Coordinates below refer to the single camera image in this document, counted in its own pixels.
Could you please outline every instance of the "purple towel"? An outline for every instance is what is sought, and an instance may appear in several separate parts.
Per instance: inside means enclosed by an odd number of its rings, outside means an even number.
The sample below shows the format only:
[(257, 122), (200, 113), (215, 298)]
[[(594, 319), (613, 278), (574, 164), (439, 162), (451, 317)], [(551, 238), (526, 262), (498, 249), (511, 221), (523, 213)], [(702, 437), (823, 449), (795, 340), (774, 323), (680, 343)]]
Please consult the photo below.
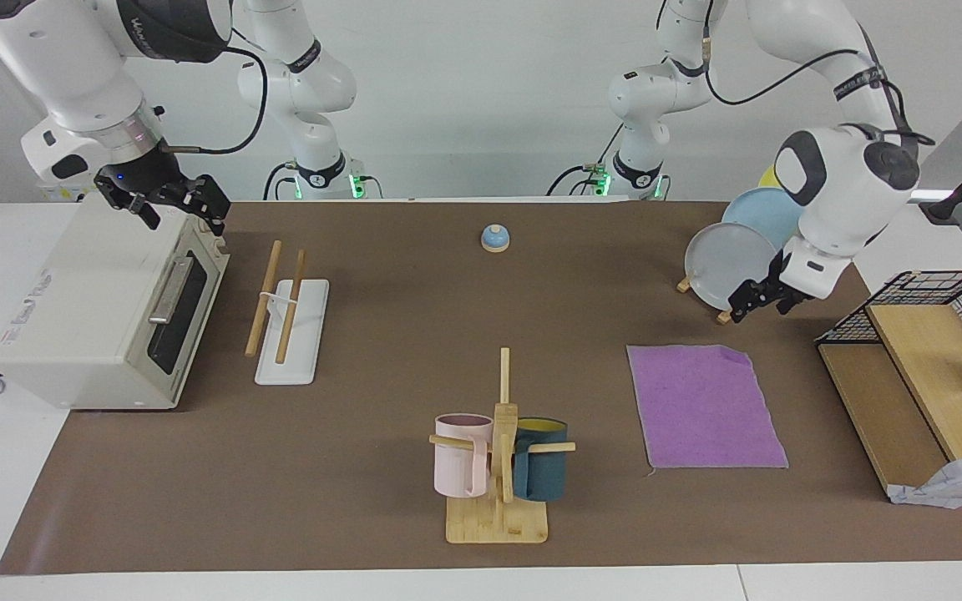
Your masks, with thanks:
[(748, 355), (627, 346), (652, 467), (789, 467)]

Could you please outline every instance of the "brown tabletop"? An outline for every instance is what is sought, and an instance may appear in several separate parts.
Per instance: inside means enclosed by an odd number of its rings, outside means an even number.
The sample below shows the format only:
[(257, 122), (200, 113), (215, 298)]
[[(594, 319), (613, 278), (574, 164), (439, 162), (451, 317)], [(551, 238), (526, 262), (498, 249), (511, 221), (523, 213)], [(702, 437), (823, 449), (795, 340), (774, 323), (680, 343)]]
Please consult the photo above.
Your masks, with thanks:
[[(237, 205), (232, 261), (180, 407), (69, 416), (0, 574), (962, 559), (962, 509), (894, 506), (813, 347), (867, 293), (719, 326), (676, 293), (722, 205)], [(511, 231), (490, 255), (489, 222)], [(244, 358), (274, 239), (332, 283), (312, 385)], [(282, 266), (281, 276), (290, 277)], [(789, 469), (646, 477), (626, 345), (721, 343), (755, 364)], [(578, 442), (541, 545), (451, 545), (436, 415), (512, 400)]]

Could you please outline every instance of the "wooden board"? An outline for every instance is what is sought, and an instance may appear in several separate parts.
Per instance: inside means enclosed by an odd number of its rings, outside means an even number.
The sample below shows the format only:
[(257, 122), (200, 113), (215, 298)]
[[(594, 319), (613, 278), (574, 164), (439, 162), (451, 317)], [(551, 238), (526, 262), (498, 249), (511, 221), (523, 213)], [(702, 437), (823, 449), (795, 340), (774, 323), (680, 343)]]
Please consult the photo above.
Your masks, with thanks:
[(882, 488), (921, 486), (948, 460), (882, 345), (824, 345), (841, 401)]
[(962, 458), (962, 320), (948, 305), (869, 307), (949, 459)]
[(497, 499), (496, 478), (477, 498), (448, 498), (444, 537), (448, 543), (544, 543), (547, 540), (547, 503), (515, 498)]

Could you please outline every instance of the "teal mug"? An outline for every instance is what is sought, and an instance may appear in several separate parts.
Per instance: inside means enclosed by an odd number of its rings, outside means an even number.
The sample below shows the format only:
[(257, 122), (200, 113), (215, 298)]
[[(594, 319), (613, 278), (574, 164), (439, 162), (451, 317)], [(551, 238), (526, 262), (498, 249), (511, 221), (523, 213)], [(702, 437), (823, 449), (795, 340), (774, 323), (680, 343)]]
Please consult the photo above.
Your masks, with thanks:
[(566, 422), (548, 417), (519, 419), (514, 438), (514, 495), (527, 501), (556, 501), (566, 484), (566, 453), (529, 452), (530, 445), (566, 442)]

